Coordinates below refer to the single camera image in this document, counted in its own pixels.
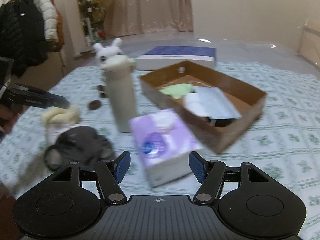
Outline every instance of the green cloth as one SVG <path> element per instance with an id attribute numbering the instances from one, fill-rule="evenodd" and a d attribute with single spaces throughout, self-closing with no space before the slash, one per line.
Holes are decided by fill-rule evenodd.
<path id="1" fill-rule="evenodd" d="M 193 88 L 191 84 L 183 83 L 164 87 L 160 90 L 160 92 L 171 96 L 174 99 L 180 99 L 186 96 L 188 93 L 193 92 Z"/>

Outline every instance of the tissue box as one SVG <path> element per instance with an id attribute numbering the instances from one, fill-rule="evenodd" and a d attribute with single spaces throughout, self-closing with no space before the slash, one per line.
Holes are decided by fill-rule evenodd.
<path id="1" fill-rule="evenodd" d="M 133 118 L 130 126 L 151 186 L 191 173 L 189 153 L 202 146 L 172 109 Z"/>
<path id="2" fill-rule="evenodd" d="M 155 70 L 184 60 L 214 68 L 216 49 L 191 46 L 157 46 L 136 58 L 136 69 Z"/>

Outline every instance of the beige curtain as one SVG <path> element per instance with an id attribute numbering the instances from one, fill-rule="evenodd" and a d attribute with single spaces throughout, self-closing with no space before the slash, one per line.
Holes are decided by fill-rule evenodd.
<path id="1" fill-rule="evenodd" d="M 104 31 L 125 36 L 161 31 L 193 31 L 191 0 L 113 0 Z"/>

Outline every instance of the brown round object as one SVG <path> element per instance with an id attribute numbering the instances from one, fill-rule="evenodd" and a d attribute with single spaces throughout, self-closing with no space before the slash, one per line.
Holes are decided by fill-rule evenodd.
<path id="1" fill-rule="evenodd" d="M 88 104 L 88 108 L 89 108 L 89 110 L 96 110 L 96 109 L 98 109 L 101 105 L 102 105 L 102 103 L 101 103 L 100 100 L 94 100 L 94 101 L 91 101 L 91 102 Z"/>
<path id="2" fill-rule="evenodd" d="M 102 85 L 97 86 L 97 89 L 98 89 L 98 91 L 100 91 L 100 92 L 104 92 L 104 86 L 102 86 Z"/>
<path id="3" fill-rule="evenodd" d="M 100 97 L 101 97 L 101 98 L 107 98 L 108 96 L 107 96 L 106 93 L 100 92 Z"/>

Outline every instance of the white puffer jacket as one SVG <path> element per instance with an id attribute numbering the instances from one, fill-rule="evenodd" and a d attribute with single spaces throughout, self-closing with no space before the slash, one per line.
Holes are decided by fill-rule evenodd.
<path id="1" fill-rule="evenodd" d="M 58 14 L 50 0 L 33 0 L 37 9 L 42 13 L 44 20 L 44 37 L 47 41 L 57 41 Z"/>

